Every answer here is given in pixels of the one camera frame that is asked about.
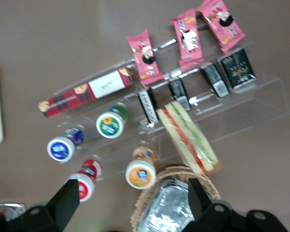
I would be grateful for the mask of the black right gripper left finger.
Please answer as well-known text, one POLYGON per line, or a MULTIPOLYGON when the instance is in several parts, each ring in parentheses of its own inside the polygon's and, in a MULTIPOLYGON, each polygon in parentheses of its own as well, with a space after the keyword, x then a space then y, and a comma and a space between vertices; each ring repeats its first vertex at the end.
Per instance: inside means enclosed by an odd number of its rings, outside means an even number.
POLYGON ((6 221, 0 215, 0 232, 62 232, 79 206, 78 181, 68 180, 45 206, 35 206, 6 221))

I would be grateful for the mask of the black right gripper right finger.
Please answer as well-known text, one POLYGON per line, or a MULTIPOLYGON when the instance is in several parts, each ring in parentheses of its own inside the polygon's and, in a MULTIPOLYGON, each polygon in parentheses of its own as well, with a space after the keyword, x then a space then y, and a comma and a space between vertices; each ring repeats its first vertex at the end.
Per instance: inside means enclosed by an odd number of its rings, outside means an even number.
POLYGON ((272 213, 250 210, 246 216, 235 212, 224 201, 211 200, 197 178, 188 180, 188 203, 194 220, 187 232, 286 232, 287 228, 272 213))

